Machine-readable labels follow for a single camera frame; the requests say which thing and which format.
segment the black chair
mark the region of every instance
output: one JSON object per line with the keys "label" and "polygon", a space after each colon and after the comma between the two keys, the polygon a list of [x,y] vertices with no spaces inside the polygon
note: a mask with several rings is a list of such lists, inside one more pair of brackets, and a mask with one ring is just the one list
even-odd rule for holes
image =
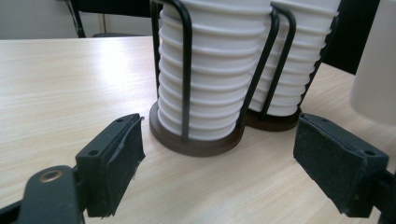
{"label": "black chair", "polygon": [[[149,0],[64,0],[73,17],[79,38],[86,37],[79,12],[150,18]],[[135,34],[101,33],[93,37],[134,36]]]}

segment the white plastic cup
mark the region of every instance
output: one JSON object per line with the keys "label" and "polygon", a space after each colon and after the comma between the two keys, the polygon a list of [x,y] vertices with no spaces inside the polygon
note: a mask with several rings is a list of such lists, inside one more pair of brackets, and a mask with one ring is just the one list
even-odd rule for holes
{"label": "white plastic cup", "polygon": [[[265,26],[270,27],[270,25],[271,24],[267,20]],[[286,21],[282,21],[279,25],[279,31],[277,33],[276,39],[280,41],[285,41],[288,31],[289,31],[289,23]],[[268,36],[268,32],[269,29],[266,29],[264,32],[265,36]],[[331,32],[332,30],[328,28],[314,29],[310,27],[297,25],[293,42],[320,47],[325,43],[326,36]]]}
{"label": "white plastic cup", "polygon": [[[264,98],[266,97],[267,92],[263,91],[262,95],[255,94],[252,99],[252,103],[255,102],[256,104],[260,104],[262,108],[262,105],[264,104]],[[272,102],[276,102],[278,105],[297,105],[301,102],[301,95],[292,95],[292,96],[286,96],[286,95],[279,95],[278,93],[275,93]]]}
{"label": "white plastic cup", "polygon": [[[332,26],[332,20],[338,15],[329,9],[311,7],[297,2],[277,1],[274,3],[287,8],[293,14],[297,27],[307,27],[314,30],[328,30]],[[281,21],[286,21],[286,17],[280,16]]]}
{"label": "white plastic cup", "polygon": [[[268,64],[278,64],[279,57],[279,54],[271,52],[270,56],[268,57]],[[288,55],[284,68],[297,71],[310,71],[312,70],[312,68],[314,68],[315,62],[319,59],[320,57],[305,59],[293,55]]]}
{"label": "white plastic cup", "polygon": [[[170,58],[183,62],[182,49],[162,43],[159,48],[161,55],[166,54]],[[227,56],[227,55],[216,55],[216,54],[206,54],[193,51],[191,54],[191,63],[194,66],[206,67],[212,69],[237,69],[239,67],[247,66],[256,60],[255,57],[256,50],[252,51],[250,54],[241,54],[240,56]]]}
{"label": "white plastic cup", "polygon": [[[300,103],[298,99],[300,99],[303,93],[304,92],[296,94],[296,93],[288,93],[284,91],[275,90],[272,101],[276,101],[278,104],[281,105],[298,104]],[[253,99],[263,103],[265,101],[265,98],[267,97],[267,94],[268,94],[267,89],[262,89],[262,88],[256,89],[253,95]]]}
{"label": "white plastic cup", "polygon": [[298,109],[297,105],[291,105],[291,106],[270,105],[267,114],[277,117],[286,117],[294,114],[297,111],[297,109]]}
{"label": "white plastic cup", "polygon": [[[266,35],[261,36],[261,43],[265,43],[267,39]],[[277,38],[271,51],[280,54],[285,46],[285,39]],[[312,44],[307,42],[299,42],[293,40],[289,55],[298,56],[302,58],[317,58],[320,56],[320,51],[326,46],[325,43],[322,44]]]}
{"label": "white plastic cup", "polygon": [[[178,82],[181,82],[183,75],[181,67],[168,63],[165,58],[160,60],[160,70],[169,78],[172,78]],[[207,74],[199,73],[196,71],[191,72],[191,85],[197,88],[209,88],[209,89],[237,89],[240,88],[241,84],[248,84],[251,79],[251,74],[246,71],[243,75],[239,76],[227,76],[228,74]]]}
{"label": "white plastic cup", "polygon": [[[158,111],[158,119],[161,125],[171,133],[181,135],[181,125],[176,123],[174,119],[170,119],[173,116],[166,116],[163,111]],[[214,141],[219,140],[228,134],[230,134],[235,127],[235,124],[219,129],[219,130],[201,130],[201,129],[189,129],[189,138],[201,141]]]}
{"label": "white plastic cup", "polygon": [[[160,85],[160,98],[164,97],[173,105],[182,107],[182,96],[179,92],[167,88],[165,85]],[[240,110],[243,104],[245,95],[240,98],[228,99],[224,101],[201,101],[199,99],[191,98],[190,113],[200,114],[208,118],[224,118]]]}
{"label": "white plastic cup", "polygon": [[[160,97],[158,100],[158,105],[161,108],[161,111],[172,115],[173,119],[178,120],[177,123],[181,124],[182,115],[180,107],[172,105],[163,97]],[[195,129],[221,129],[235,122],[238,119],[238,116],[239,113],[235,112],[227,117],[212,119],[205,115],[192,114],[190,115],[189,126]]]}
{"label": "white plastic cup", "polygon": [[316,7],[322,10],[336,12],[340,6],[341,0],[275,0],[275,2],[298,3],[308,7]]}
{"label": "white plastic cup", "polygon": [[[272,77],[275,73],[277,64],[276,63],[268,63],[265,65],[263,71],[262,71],[262,76],[266,76],[266,77]],[[312,72],[315,71],[315,67],[314,66],[309,66],[306,68],[306,70],[302,70],[302,69],[290,69],[287,67],[284,67],[282,70],[282,76],[283,74],[292,74],[293,76],[296,77],[308,77],[309,74],[311,74]]]}
{"label": "white plastic cup", "polygon": [[[192,48],[202,52],[219,52],[223,54],[241,54],[257,51],[259,45],[259,35],[265,27],[241,32],[238,30],[222,31],[220,29],[210,30],[205,27],[193,29]],[[183,33],[179,22],[163,16],[163,27],[160,30],[160,37],[174,45],[182,46]]]}
{"label": "white plastic cup", "polygon": [[[166,87],[172,89],[173,91],[182,93],[182,82],[178,82],[175,79],[170,78],[164,72],[160,73],[160,83],[161,85],[165,85]],[[197,99],[201,101],[224,101],[230,99],[240,99],[241,96],[247,94],[248,84],[242,83],[239,88],[231,87],[226,90],[224,87],[222,90],[218,90],[215,88],[206,88],[206,87],[196,87],[194,85],[191,86],[191,98]]]}
{"label": "white plastic cup", "polygon": [[250,8],[251,6],[259,8],[267,8],[270,6],[270,0],[195,0],[194,2],[210,4],[215,7],[233,7],[236,10],[243,10],[244,8]]}
{"label": "white plastic cup", "polygon": [[[161,60],[164,60],[165,62],[172,64],[174,67],[177,68],[177,70],[174,70],[172,74],[175,74],[176,76],[179,77],[183,76],[183,72],[182,72],[183,62],[175,60],[166,53],[161,55]],[[213,76],[224,76],[224,77],[241,76],[250,73],[255,64],[256,62],[253,61],[250,62],[250,64],[247,64],[246,66],[241,66],[237,69],[213,69],[208,67],[200,67],[192,64],[191,77],[197,77],[197,78],[200,77],[200,76],[195,76],[194,74],[205,74],[209,76],[213,75]]]}
{"label": "white plastic cup", "polygon": [[[256,91],[269,91],[271,82],[261,79]],[[278,82],[276,92],[282,92],[285,95],[301,95],[305,92],[305,85],[288,85]]]}
{"label": "white plastic cup", "polygon": [[[276,68],[271,65],[265,66],[265,69],[262,72],[262,78],[266,79],[268,81],[272,80],[274,77],[274,74],[275,74],[275,70],[276,70]],[[309,75],[313,71],[314,71],[314,68],[312,71],[307,71],[307,72],[283,69],[279,81],[294,83],[296,85],[303,85],[303,84],[306,84],[309,82],[309,80],[310,80]]]}
{"label": "white plastic cup", "polygon": [[[299,104],[300,102],[297,102],[295,104],[289,104],[289,105],[282,105],[279,103],[275,103],[275,101],[272,101],[270,104],[269,108],[287,108],[287,111],[284,111],[283,113],[278,113],[279,115],[281,114],[282,116],[288,116],[288,115],[292,115],[296,110],[294,110],[293,108],[296,108],[297,104]],[[262,107],[264,105],[263,101],[258,101],[256,99],[252,99],[249,109],[256,111],[256,112],[262,112]]]}
{"label": "white plastic cup", "polygon": [[[246,30],[262,28],[264,16],[271,13],[271,8],[264,2],[256,1],[256,4],[248,7],[235,7],[229,4],[213,4],[199,1],[183,0],[182,4],[187,8],[191,16],[193,28],[208,27],[220,30]],[[163,14],[180,21],[177,11],[168,5],[163,6]]]}
{"label": "white plastic cup", "polygon": [[[261,80],[265,82],[272,82],[273,77],[262,76]],[[307,84],[309,80],[309,76],[297,77],[290,74],[282,74],[279,78],[278,83],[286,86],[305,86],[305,84]]]}

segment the wooden table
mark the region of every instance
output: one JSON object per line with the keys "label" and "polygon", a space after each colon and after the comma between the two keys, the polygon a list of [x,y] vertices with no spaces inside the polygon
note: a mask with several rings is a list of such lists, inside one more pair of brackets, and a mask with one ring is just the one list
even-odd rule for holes
{"label": "wooden table", "polygon": [[[302,109],[390,155],[396,128],[352,111],[353,76],[323,64]],[[149,130],[156,102],[151,37],[0,41],[0,206],[20,200],[27,179],[75,155],[112,120],[132,113],[147,157],[114,217],[88,223],[376,223],[339,215],[292,157],[295,129],[246,128],[240,144],[212,158],[163,147]]]}

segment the white cylinder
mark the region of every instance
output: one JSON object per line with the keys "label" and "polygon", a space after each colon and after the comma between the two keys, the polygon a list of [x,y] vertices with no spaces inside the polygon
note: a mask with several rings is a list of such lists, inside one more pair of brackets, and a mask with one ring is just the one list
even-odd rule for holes
{"label": "white cylinder", "polygon": [[[270,1],[181,2],[192,26],[189,138],[219,140],[233,131],[239,117]],[[181,135],[182,25],[171,6],[163,6],[161,17],[158,119],[167,131]]]}
{"label": "white cylinder", "polygon": [[[340,0],[273,0],[273,3],[277,3],[288,9],[294,15],[297,25],[295,37],[281,74],[282,80],[279,81],[276,87],[275,94],[279,96],[272,99],[267,112],[271,116],[286,117],[297,111],[297,105],[300,101],[288,106],[280,106],[283,104],[281,102],[289,101],[292,92],[294,93],[292,99],[302,99],[301,94],[305,92],[306,82],[301,82],[301,78],[309,81],[310,74],[315,70],[315,62],[320,59],[320,51],[326,46],[326,36],[331,32],[330,28],[333,18],[338,14],[337,8]],[[271,69],[268,68],[277,66],[288,32],[289,23],[286,22],[286,17],[281,16],[280,29],[276,36],[275,46],[272,48],[267,64],[262,72],[264,77],[268,77],[268,73],[272,73],[271,77],[274,75],[275,71],[270,71]],[[264,46],[267,36],[267,34],[261,36],[261,47]],[[289,76],[284,76],[290,70],[294,71],[293,75],[288,74]],[[299,80],[295,83],[298,87],[293,85],[293,88],[281,88],[285,84],[285,79],[288,83]],[[262,110],[271,80],[264,78],[259,82],[258,88],[253,95],[254,101],[250,104],[249,109],[256,112]]]}
{"label": "white cylinder", "polygon": [[396,124],[396,0],[381,0],[354,80],[350,103],[363,116]]}

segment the black wire holder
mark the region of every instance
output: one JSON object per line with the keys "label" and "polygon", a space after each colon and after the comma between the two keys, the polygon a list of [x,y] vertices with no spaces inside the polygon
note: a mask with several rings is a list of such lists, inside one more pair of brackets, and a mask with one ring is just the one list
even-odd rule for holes
{"label": "black wire holder", "polygon": [[[283,8],[279,4],[272,3],[273,11],[271,12],[271,29],[264,45],[262,55],[258,61],[256,70],[251,79],[250,85],[247,90],[247,95],[245,97],[244,103],[240,109],[239,117],[236,121],[234,131],[229,135],[220,140],[216,141],[197,141],[191,140],[189,138],[189,125],[190,125],[190,97],[191,97],[191,53],[192,53],[192,25],[191,17],[189,11],[184,7],[184,5],[179,0],[151,0],[151,23],[152,23],[152,33],[153,33],[153,45],[154,45],[154,61],[155,61],[155,72],[156,72],[156,86],[157,86],[157,98],[159,97],[158,89],[160,87],[159,75],[161,73],[159,67],[159,61],[161,55],[159,53],[160,37],[159,37],[159,4],[169,4],[177,10],[182,22],[183,30],[183,86],[182,86],[182,127],[181,136],[176,136],[165,130],[158,120],[158,103],[155,103],[150,109],[150,129],[154,136],[166,147],[177,151],[182,154],[187,154],[191,156],[206,157],[214,156],[225,151],[228,151],[235,147],[245,130],[245,126],[250,126],[252,128],[281,132],[294,128],[298,123],[298,118],[302,113],[300,108],[301,103],[315,77],[318,68],[323,61],[326,54],[327,48],[330,45],[332,37],[334,36],[336,26],[338,24],[338,17],[335,17],[332,22],[332,32],[326,36],[326,47],[320,52],[320,59],[315,63],[314,72],[309,75],[310,80],[305,85],[305,92],[302,94],[302,99],[297,105],[297,111],[287,117],[276,117],[267,114],[268,108],[270,107],[271,101],[274,97],[276,91],[276,86],[280,80],[284,65],[287,61],[290,48],[296,32],[296,20],[293,14]],[[289,23],[289,30],[285,44],[283,46],[279,61],[271,81],[270,89],[264,99],[264,104],[262,111],[260,113],[250,110],[248,107],[253,98],[254,92],[260,81],[262,71],[266,65],[266,62],[271,53],[272,46],[275,43],[276,36],[279,30],[279,17],[278,13],[285,16]]]}
{"label": "black wire holder", "polygon": [[[182,87],[182,129],[181,136],[166,131],[161,123],[158,121],[158,104],[154,104],[150,109],[150,129],[154,136],[166,147],[191,156],[207,157],[214,156],[220,153],[226,152],[235,147],[245,130],[244,120],[245,115],[248,111],[248,105],[250,100],[245,100],[240,110],[240,115],[235,125],[235,129],[228,136],[216,140],[216,141],[197,141],[189,138],[189,124],[190,124],[190,96],[191,96],[191,45],[192,45],[192,25],[189,11],[184,5],[178,0],[151,0],[151,23],[153,33],[153,45],[154,45],[154,61],[155,61],[155,72],[156,72],[156,85],[157,85],[157,97],[159,97],[158,89],[160,86],[159,75],[159,61],[161,55],[159,53],[160,37],[159,37],[159,25],[158,25],[158,4],[169,4],[177,10],[182,22],[183,29],[183,87]],[[253,94],[257,83],[262,74],[262,70],[266,64],[266,61],[271,52],[271,48],[275,43],[277,31],[279,28],[279,18],[277,12],[273,9],[271,13],[271,30],[270,36],[264,46],[262,56],[259,64],[256,67],[253,79],[255,80],[250,84],[248,93]]]}
{"label": "black wire holder", "polygon": [[276,91],[276,86],[277,86],[277,83],[278,83],[280,76],[282,74],[283,67],[284,67],[286,60],[288,58],[288,54],[289,54],[291,44],[292,44],[292,41],[293,41],[293,38],[294,38],[294,35],[296,32],[297,25],[296,25],[296,20],[294,19],[294,16],[292,15],[292,13],[290,11],[288,11],[287,9],[283,8],[282,6],[280,6],[279,4],[274,3],[274,2],[271,3],[271,5],[279,13],[283,14],[288,19],[289,32],[288,32],[284,47],[282,49],[281,55],[279,57],[279,62],[276,67],[274,77],[273,77],[273,80],[270,85],[270,89],[269,89],[267,96],[264,100],[262,111],[260,113],[258,113],[258,112],[249,110],[247,112],[246,125],[250,126],[252,128],[260,129],[260,130],[264,130],[264,131],[283,132],[283,131],[287,131],[287,130],[294,128],[298,123],[298,118],[300,117],[300,114],[302,113],[301,103],[303,102],[303,100],[306,96],[306,93],[308,92],[309,87],[311,86],[312,81],[314,80],[314,77],[315,77],[321,63],[323,62],[326,52],[327,52],[330,44],[332,43],[333,37],[335,36],[335,32],[337,30],[339,17],[338,16],[334,17],[334,19],[332,21],[332,26],[331,26],[332,31],[326,36],[326,39],[325,39],[326,46],[320,51],[320,58],[318,61],[315,62],[314,71],[309,75],[309,82],[305,85],[305,92],[301,95],[300,103],[297,104],[297,107],[298,107],[297,111],[290,116],[276,117],[276,116],[268,115],[267,112],[268,112],[268,108],[271,104],[271,101],[274,97],[274,93]]}

